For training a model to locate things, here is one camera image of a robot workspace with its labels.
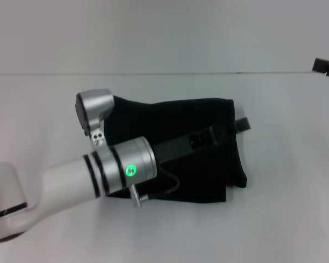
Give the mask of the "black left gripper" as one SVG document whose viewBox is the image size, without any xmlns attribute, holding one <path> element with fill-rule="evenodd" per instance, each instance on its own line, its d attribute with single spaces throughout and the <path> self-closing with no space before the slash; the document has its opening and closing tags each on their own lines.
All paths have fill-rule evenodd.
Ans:
<svg viewBox="0 0 329 263">
<path fill-rule="evenodd" d="M 210 150 L 250 129 L 249 121 L 247 117 L 244 117 L 226 124 L 214 124 L 209 128 L 196 130 L 158 143 L 152 147 L 156 164 L 164 164 Z"/>
</svg>

